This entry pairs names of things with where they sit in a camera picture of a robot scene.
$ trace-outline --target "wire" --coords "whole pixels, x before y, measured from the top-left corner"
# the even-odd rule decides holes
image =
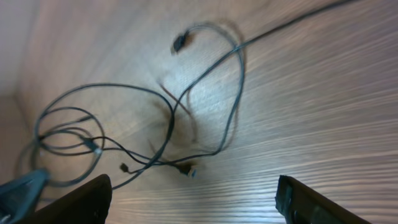
[[[238,109],[238,105],[239,105],[239,102],[241,100],[242,93],[243,93],[244,75],[245,75],[245,63],[244,63],[243,48],[245,48],[248,45],[251,45],[251,44],[257,42],[258,40],[261,40],[279,30],[282,30],[289,26],[292,26],[304,19],[307,19],[307,18],[315,16],[321,12],[329,11],[338,6],[342,6],[342,5],[345,5],[347,3],[354,2],[354,1],[359,1],[359,0],[337,1],[337,2],[331,3],[329,5],[326,5],[324,7],[321,7],[319,9],[314,9],[306,14],[298,16],[295,19],[292,19],[291,21],[283,23],[282,25],[280,25],[278,27],[275,27],[261,35],[258,35],[256,37],[249,39],[240,44],[237,40],[235,40],[233,38],[232,35],[229,34],[229,32],[227,32],[226,30],[224,30],[223,28],[221,28],[220,26],[218,26],[216,24],[203,23],[203,24],[197,24],[195,26],[189,27],[185,32],[183,32],[180,36],[178,36],[176,38],[175,42],[172,45],[173,53],[178,53],[180,50],[182,50],[184,47],[186,47],[187,37],[189,37],[189,35],[191,35],[193,32],[198,32],[200,30],[211,30],[213,32],[216,32],[217,34],[219,34],[220,36],[222,36],[225,40],[227,40],[229,42],[229,44],[231,45],[231,50],[229,52],[225,53],[222,57],[220,57],[212,66],[207,68],[205,70],[205,72],[203,72],[196,80],[191,82],[191,84],[189,84],[189,86],[187,86],[186,89],[184,89],[184,91],[182,91],[182,94],[177,98],[176,104],[174,106],[172,106],[170,104],[170,102],[160,93],[158,93],[154,90],[142,88],[139,86],[120,84],[120,83],[93,83],[93,84],[78,86],[78,87],[73,88],[73,89],[67,91],[66,93],[60,95],[56,99],[54,99],[49,105],[47,105],[45,107],[43,112],[41,112],[39,118],[35,121],[35,124],[34,124],[33,141],[27,146],[27,149],[24,149],[23,152],[21,153],[21,155],[19,157],[19,162],[22,159],[23,155],[25,153],[27,153],[27,150],[29,148],[33,148],[32,154],[30,157],[30,168],[31,169],[37,169],[36,160],[37,160],[37,155],[39,154],[39,150],[41,150],[41,149],[46,150],[49,153],[52,153],[52,154],[55,154],[58,156],[81,156],[81,155],[91,154],[91,153],[94,154],[93,160],[92,160],[88,170],[86,170],[81,176],[77,177],[76,179],[63,181],[63,182],[51,179],[49,184],[52,186],[55,186],[55,187],[68,187],[68,186],[77,184],[77,183],[81,182],[82,180],[84,180],[85,178],[87,178],[91,174],[91,172],[94,170],[94,168],[96,167],[96,165],[104,151],[123,151],[134,162],[137,162],[137,163],[143,165],[143,167],[138,170],[129,171],[128,166],[125,164],[122,164],[121,169],[124,172],[131,174],[132,177],[130,179],[128,179],[127,181],[114,186],[113,190],[116,190],[116,189],[130,183],[131,181],[133,181],[134,179],[139,177],[146,169],[148,169],[152,166],[171,166],[171,167],[177,168],[181,173],[188,174],[191,167],[190,166],[187,167],[186,165],[182,164],[182,162],[188,161],[190,159],[199,158],[199,157],[215,156],[218,153],[220,153],[222,151],[222,149],[224,148],[226,138],[228,136],[228,132],[229,132],[229,129],[231,126],[232,119],[236,113],[236,110]],[[170,138],[172,136],[172,133],[174,130],[174,123],[175,123],[175,112],[176,112],[178,106],[181,104],[182,98],[197,83],[199,83],[201,80],[203,80],[205,77],[207,77],[217,66],[219,66],[221,63],[223,63],[226,59],[230,58],[230,56],[232,56],[233,54],[236,54],[238,56],[238,63],[240,66],[238,92],[236,94],[234,103],[231,107],[231,111],[229,112],[228,118],[226,120],[226,125],[224,127],[224,131],[223,131],[220,143],[218,144],[216,149],[213,152],[187,156],[184,158],[176,159],[174,161],[161,161],[160,158],[161,158],[163,152],[165,151],[165,147],[168,144],[168,142],[170,141]],[[131,90],[142,91],[142,92],[159,97],[166,104],[166,106],[170,110],[169,126],[167,128],[167,133],[166,133],[165,139],[164,139],[161,147],[155,153],[154,156],[146,157],[146,156],[140,155],[134,151],[127,150],[120,143],[118,143],[114,139],[106,136],[100,121],[97,119],[97,117],[95,115],[91,114],[87,110],[84,110],[82,108],[72,107],[72,106],[59,107],[59,108],[52,109],[56,104],[58,104],[60,101],[62,101],[66,97],[68,97],[72,94],[78,93],[80,91],[90,89],[90,88],[127,88],[127,89],[131,89]],[[86,115],[77,120],[74,120],[74,121],[58,124],[50,129],[44,131],[42,134],[40,134],[40,124],[44,120],[45,117],[47,117],[48,115],[50,115],[52,113],[65,111],[65,110],[76,110],[76,111],[85,113]],[[80,128],[77,126],[70,127],[71,125],[76,125],[76,124],[80,124],[80,123],[91,121],[91,120],[93,120],[96,123],[97,127],[99,128],[99,130],[101,132],[100,136],[93,137],[93,135],[86,129],[83,129],[83,128]],[[71,135],[76,136],[78,139],[80,139],[81,142],[78,144],[71,145],[71,146],[52,146],[50,144],[45,143],[45,139],[47,139],[50,136],[57,135],[57,134],[71,134]],[[99,145],[97,145],[97,143],[95,143],[97,140],[101,141],[101,143]],[[109,141],[109,142],[115,144],[117,147],[105,147],[106,141]],[[69,149],[74,149],[74,148],[77,148],[80,146],[86,146],[90,150],[83,151],[83,152],[74,152],[74,153],[60,152],[60,151],[67,151]]]

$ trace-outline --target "wood grain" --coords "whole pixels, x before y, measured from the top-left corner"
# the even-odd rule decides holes
[[[177,96],[229,47],[203,32],[171,56],[170,44],[184,28],[231,21],[248,39],[328,2],[41,0],[18,100],[32,126],[52,99],[84,83],[162,91],[161,83]],[[196,179],[167,167],[145,171],[113,193],[107,222],[283,223],[274,196],[284,174],[372,223],[396,223],[397,10],[396,1],[359,1],[248,47],[229,147],[197,160]],[[183,103],[196,128],[183,110],[177,113],[166,159],[218,143],[238,88],[238,69],[231,58],[191,91],[189,103]],[[97,114],[108,136],[148,156],[165,136],[164,106],[139,92],[90,90],[62,104]],[[45,126],[73,116],[55,115]],[[43,156],[59,179],[76,177],[89,161],[90,156]],[[92,177],[107,173],[114,185],[121,183],[128,176],[119,171],[120,162],[139,167],[122,153],[107,153]],[[59,196],[71,189],[51,190]]]

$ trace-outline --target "tangled cable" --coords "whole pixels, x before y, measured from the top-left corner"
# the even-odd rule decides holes
[[[321,12],[333,9],[335,7],[338,7],[338,6],[344,5],[349,2],[353,2],[353,1],[356,1],[356,0],[337,1],[337,2],[331,3],[327,6],[321,7],[319,9],[315,9],[315,10],[310,11],[302,16],[299,16],[289,22],[286,22],[276,28],[273,28],[270,31],[267,31],[255,38],[247,40],[243,43],[239,43],[226,30],[224,30],[220,26],[217,26],[212,23],[198,24],[198,25],[189,27],[183,34],[179,35],[175,39],[175,41],[172,45],[172,52],[179,52],[180,50],[182,50],[184,47],[186,47],[186,43],[187,43],[187,39],[188,39],[189,35],[192,34],[193,32],[197,32],[197,31],[203,30],[203,29],[212,30],[212,31],[216,32],[217,34],[219,34],[220,36],[222,36],[231,45],[231,50],[229,52],[225,53],[221,58],[219,58],[212,66],[207,68],[206,71],[204,73],[202,73],[196,80],[191,82],[191,84],[189,84],[189,86],[186,87],[186,89],[184,89],[182,94],[178,97],[176,104],[174,106],[172,106],[170,104],[170,102],[160,93],[158,93],[154,90],[150,90],[147,88],[142,88],[142,87],[138,87],[138,86],[134,86],[134,85],[127,85],[127,84],[120,84],[120,83],[93,83],[93,84],[87,84],[87,85],[82,85],[82,86],[76,87],[76,88],[71,89],[71,90],[67,91],[66,93],[60,95],[56,99],[54,99],[53,102],[51,102],[48,106],[46,106],[45,109],[43,110],[43,112],[41,112],[39,118],[34,123],[33,141],[31,142],[31,144],[29,144],[26,147],[26,149],[23,150],[23,152],[20,155],[20,159],[29,149],[32,148],[32,154],[30,157],[30,168],[32,170],[34,170],[34,169],[38,168],[37,167],[37,155],[39,154],[40,149],[43,149],[45,151],[48,151],[48,152],[58,155],[58,156],[80,156],[80,155],[84,155],[84,154],[91,154],[91,153],[94,154],[91,165],[86,172],[84,172],[81,176],[77,177],[76,179],[68,180],[68,181],[58,181],[58,180],[50,179],[49,185],[54,186],[54,187],[68,187],[68,186],[71,186],[71,185],[81,182],[82,180],[87,178],[92,173],[92,171],[96,167],[96,165],[104,151],[114,151],[114,150],[124,151],[134,162],[142,164],[143,167],[138,170],[129,171],[127,165],[121,164],[120,169],[123,172],[127,172],[127,173],[131,174],[132,177],[130,179],[128,179],[127,181],[114,186],[113,190],[118,189],[118,188],[130,183],[135,178],[140,176],[146,169],[148,169],[152,166],[171,166],[171,167],[178,169],[181,173],[184,173],[187,175],[188,174],[194,175],[195,174],[193,172],[194,170],[190,167],[190,165],[181,164],[181,162],[184,162],[184,161],[187,161],[190,159],[194,159],[194,158],[199,158],[199,157],[217,155],[218,153],[221,152],[221,150],[223,149],[223,147],[225,145],[229,127],[231,125],[233,116],[238,108],[239,101],[241,99],[242,92],[243,92],[244,75],[245,75],[245,63],[244,63],[243,48],[245,48],[248,45],[251,45],[251,44],[255,43],[256,41],[258,41],[268,35],[271,35],[281,29],[284,29],[288,26],[296,24],[310,16],[314,16]],[[223,135],[221,137],[220,143],[218,144],[218,147],[213,152],[210,152],[210,153],[196,154],[196,155],[184,157],[181,159],[177,159],[174,161],[167,161],[167,162],[161,161],[160,158],[165,150],[166,145],[168,144],[168,142],[170,141],[170,138],[172,136],[172,133],[174,130],[175,112],[176,112],[178,106],[180,105],[182,98],[187,94],[188,91],[190,91],[197,83],[199,83],[202,79],[204,79],[219,64],[221,64],[227,58],[232,56],[232,54],[236,54],[238,56],[238,62],[239,62],[239,66],[240,66],[238,92],[236,94],[234,103],[231,107],[231,111],[229,112],[226,126],[224,128]],[[104,131],[100,121],[98,120],[98,118],[87,110],[84,110],[82,108],[73,107],[73,106],[66,106],[66,107],[59,107],[59,108],[52,109],[57,103],[62,101],[64,98],[66,98],[74,93],[77,93],[79,91],[87,90],[89,88],[128,88],[128,89],[132,89],[132,90],[143,91],[143,92],[151,94],[151,95],[155,95],[155,96],[159,97],[162,101],[164,101],[164,103],[167,105],[168,109],[170,110],[169,126],[167,128],[164,142],[162,143],[160,149],[155,153],[155,155],[153,157],[146,157],[146,156],[138,154],[134,151],[127,150],[122,145],[120,145],[120,143],[118,143],[117,141],[111,139],[110,137],[107,137],[105,135],[105,131]],[[40,134],[40,132],[39,132],[40,124],[46,116],[53,114],[55,112],[66,111],[66,110],[80,111],[86,115],[79,119],[76,119],[74,121],[69,121],[66,123],[58,124],[50,129],[46,130],[44,133]],[[98,129],[101,133],[100,136],[94,137],[86,129],[72,126],[74,124],[79,124],[79,123],[83,123],[83,122],[90,121],[90,120],[93,120],[96,123],[96,125],[98,126]],[[44,139],[46,139],[50,136],[57,135],[57,134],[72,134],[80,139],[80,143],[74,144],[71,146],[51,146],[44,142]],[[112,142],[117,147],[105,147],[106,141]],[[89,150],[83,151],[83,152],[74,152],[74,153],[64,152],[67,149],[73,149],[73,148],[80,147],[80,146],[86,146]]]

